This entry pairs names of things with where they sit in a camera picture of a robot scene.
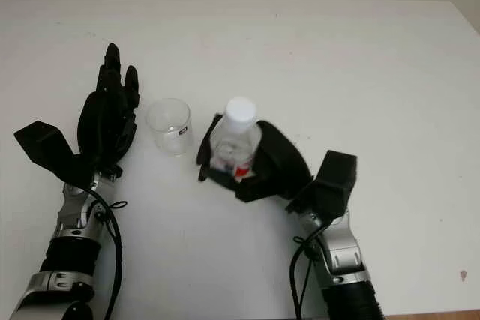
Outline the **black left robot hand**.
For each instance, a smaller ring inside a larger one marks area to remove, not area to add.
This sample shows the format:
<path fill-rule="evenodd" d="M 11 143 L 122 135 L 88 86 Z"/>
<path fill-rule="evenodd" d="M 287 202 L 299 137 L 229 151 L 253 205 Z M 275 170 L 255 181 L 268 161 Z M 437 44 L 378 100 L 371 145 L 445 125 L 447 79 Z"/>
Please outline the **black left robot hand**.
<path fill-rule="evenodd" d="M 111 43 L 99 68 L 97 85 L 86 99 L 77 126 L 79 151 L 106 178 L 119 178 L 118 165 L 137 130 L 134 110 L 140 93 L 137 69 L 121 75 L 119 48 Z"/>

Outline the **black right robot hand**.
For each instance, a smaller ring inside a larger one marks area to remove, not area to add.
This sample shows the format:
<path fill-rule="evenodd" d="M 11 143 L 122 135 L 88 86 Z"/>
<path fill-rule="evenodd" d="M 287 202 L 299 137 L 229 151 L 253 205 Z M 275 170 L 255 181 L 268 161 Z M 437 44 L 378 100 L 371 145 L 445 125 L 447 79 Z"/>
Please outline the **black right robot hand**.
<path fill-rule="evenodd" d="M 198 181 L 209 178 L 233 191 L 235 197 L 244 203 L 270 196 L 291 200 L 311 182 L 311 172 L 299 150 L 276 126 L 265 120 L 257 122 L 262 138 L 253 159 L 252 175 L 237 181 L 233 176 L 211 168 L 209 137 L 221 119 L 221 114 L 214 115 L 200 143 L 196 156 L 196 164 L 200 166 Z"/>

